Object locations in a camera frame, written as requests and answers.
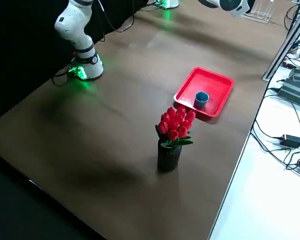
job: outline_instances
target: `red tulip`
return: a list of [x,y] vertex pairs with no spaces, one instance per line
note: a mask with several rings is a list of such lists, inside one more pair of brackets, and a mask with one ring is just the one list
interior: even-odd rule
[[170,122],[170,117],[169,117],[169,114],[168,113],[164,113],[162,116],[161,116],[161,122],[166,122],[166,123],[169,123]]
[[185,107],[184,107],[184,106],[180,106],[180,107],[178,107],[177,111],[183,111],[183,112],[185,112],[185,111],[186,111],[186,109],[185,109]]
[[174,119],[178,122],[178,125],[179,125],[180,123],[183,122],[184,117],[182,116],[181,113],[177,113],[177,115],[175,115],[175,118],[174,118]]
[[161,134],[166,134],[168,132],[168,123],[166,123],[165,121],[161,121],[158,124],[158,131]]
[[180,114],[182,115],[182,119],[185,117],[186,115],[186,109],[185,108],[178,108],[177,111],[175,112],[176,115]]
[[185,128],[184,126],[181,126],[178,129],[178,134],[179,134],[179,138],[185,138],[188,135],[188,129]]
[[185,127],[186,129],[191,128],[191,123],[188,120],[184,120],[180,123],[180,127]]
[[185,115],[184,120],[188,120],[190,123],[192,123],[196,118],[196,112],[191,110]]
[[177,140],[178,136],[179,136],[179,134],[176,130],[172,130],[172,131],[168,132],[168,138],[172,141]]
[[168,126],[169,126],[169,131],[171,131],[171,130],[177,130],[178,127],[179,127],[179,124],[178,124],[178,122],[177,122],[175,119],[172,119],[172,120],[168,123]]
[[170,119],[173,119],[176,116],[176,111],[172,106],[169,107],[166,112],[169,114]]

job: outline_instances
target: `green led light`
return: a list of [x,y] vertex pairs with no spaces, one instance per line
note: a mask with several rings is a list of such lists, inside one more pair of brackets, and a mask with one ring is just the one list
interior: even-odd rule
[[78,76],[81,80],[87,79],[87,74],[82,66],[73,66],[68,70],[69,73],[73,72],[75,76]]
[[82,66],[78,67],[78,72],[76,74],[81,79],[86,79],[87,78],[86,72],[85,72],[85,70]]

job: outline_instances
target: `cable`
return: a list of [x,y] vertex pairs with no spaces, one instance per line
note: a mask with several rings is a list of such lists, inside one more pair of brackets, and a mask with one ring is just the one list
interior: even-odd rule
[[[67,70],[65,72],[53,75],[51,77],[51,81],[52,81],[53,85],[55,85],[57,87],[63,87],[65,85],[67,85],[69,83],[68,70],[69,70],[69,66],[68,66],[68,68],[67,68]],[[64,84],[57,84],[56,81],[55,81],[55,78],[58,78],[58,77],[61,77],[61,76],[64,76],[64,75],[67,75],[66,76],[66,82]]]
[[300,118],[299,118],[299,115],[298,115],[298,112],[297,112],[297,110],[296,110],[295,105],[294,105],[293,102],[290,101],[289,99],[286,99],[286,100],[289,101],[289,102],[291,103],[291,105],[292,105],[292,107],[293,107],[293,109],[294,109],[294,111],[295,111],[296,117],[298,118],[298,121],[299,121],[299,124],[300,124]]
[[[271,95],[268,95],[268,96],[264,96],[262,99],[266,99],[266,98],[268,98],[268,97],[273,97],[273,96],[278,97],[278,95],[276,95],[276,94],[271,94]],[[295,105],[294,105],[293,102],[290,101],[289,99],[284,98],[284,100],[286,100],[286,101],[288,101],[288,102],[291,103],[291,105],[292,105],[292,107],[293,107],[293,109],[294,109],[294,112],[295,112],[295,114],[296,114],[296,117],[297,117],[297,119],[298,119],[299,125],[300,125],[300,118],[299,118],[299,115],[298,115],[298,112],[297,112],[297,110],[296,110]]]
[[[298,167],[296,163],[290,163],[290,164],[287,164],[285,163],[285,160],[287,159],[287,157],[289,156],[289,154],[291,153],[291,148],[280,148],[280,149],[274,149],[274,150],[269,150],[264,144],[263,142],[258,138],[255,130],[252,128],[252,130],[254,131],[254,134],[252,132],[250,132],[251,136],[257,141],[257,143],[259,144],[259,146],[261,147],[261,149],[266,152],[266,153],[269,153],[272,157],[274,157],[274,159],[276,159],[281,165],[285,166],[287,168],[290,167],[290,166],[294,166],[294,167],[290,167],[290,169],[287,169],[287,170],[290,170],[292,171],[293,173],[295,173],[296,175],[298,175],[300,177],[300,172],[296,171],[296,168]],[[280,160],[276,155],[273,154],[273,152],[275,151],[284,151],[284,150],[289,150],[288,154],[285,156],[284,160]]]
[[285,27],[285,29],[287,29],[288,31],[290,30],[290,28],[291,28],[291,26],[292,26],[293,24],[291,23],[290,27],[288,28],[288,27],[287,27],[287,24],[286,24],[286,19],[288,18],[289,20],[292,20],[292,21],[293,21],[293,18],[294,18],[294,17],[289,18],[289,17],[288,17],[288,14],[289,14],[289,12],[290,12],[293,8],[295,8],[295,7],[297,7],[297,6],[299,6],[299,4],[296,4],[296,5],[293,5],[292,7],[290,7],[290,8],[286,11],[286,14],[285,14],[285,16],[284,16],[284,19],[283,19],[284,27]]
[[260,129],[260,131],[261,131],[264,135],[266,135],[267,137],[269,137],[269,138],[271,138],[271,139],[282,140],[282,137],[270,136],[270,135],[266,134],[266,133],[261,129],[261,127],[260,127],[260,125],[259,125],[259,123],[258,123],[257,120],[255,120],[255,123],[256,123],[256,125],[258,126],[258,128]]
[[135,2],[134,2],[134,0],[132,0],[132,23],[130,23],[128,26],[126,26],[123,30],[118,30],[118,29],[116,29],[116,28],[111,24],[111,22],[110,22],[110,20],[109,20],[109,18],[108,18],[108,16],[107,16],[107,14],[106,14],[106,11],[105,11],[105,9],[104,9],[104,6],[103,6],[102,3],[100,2],[100,0],[98,0],[98,2],[99,2],[99,4],[100,4],[101,10],[102,10],[102,12],[103,12],[103,14],[104,14],[104,17],[105,17],[106,21],[108,22],[109,26],[110,26],[115,32],[117,32],[117,33],[123,33],[123,32],[125,32],[125,31],[127,31],[129,28],[131,28],[132,25],[135,23]]

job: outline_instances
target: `white table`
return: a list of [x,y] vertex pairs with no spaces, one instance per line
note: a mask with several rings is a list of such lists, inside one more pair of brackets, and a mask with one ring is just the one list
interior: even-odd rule
[[[290,71],[280,67],[269,88],[278,87],[281,83],[276,81],[286,78]],[[274,92],[268,90],[266,95],[270,94]],[[300,118],[300,106],[295,104],[295,107]],[[300,137],[300,124],[294,109],[279,97],[265,98],[256,120],[270,136]],[[280,148],[260,132],[256,123],[254,128],[269,150]],[[300,177],[262,151],[250,134],[244,146],[209,239],[300,240]],[[274,152],[281,160],[287,153]],[[292,163],[299,158],[297,154]]]

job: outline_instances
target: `dark background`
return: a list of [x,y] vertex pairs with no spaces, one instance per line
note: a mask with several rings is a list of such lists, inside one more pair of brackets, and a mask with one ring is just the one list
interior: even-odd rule
[[[119,28],[133,14],[132,0],[101,0],[111,24]],[[147,0],[134,0],[134,12]],[[54,24],[68,0],[0,2],[0,116],[41,86],[71,58],[71,45]],[[93,41],[112,32],[98,1],[85,32]]]
[[[115,28],[133,13],[131,0],[101,0]],[[146,4],[134,0],[134,11]],[[0,116],[41,86],[71,58],[54,29],[67,0],[0,2]],[[96,43],[112,32],[98,2],[85,28]],[[0,240],[104,239],[0,158]]]

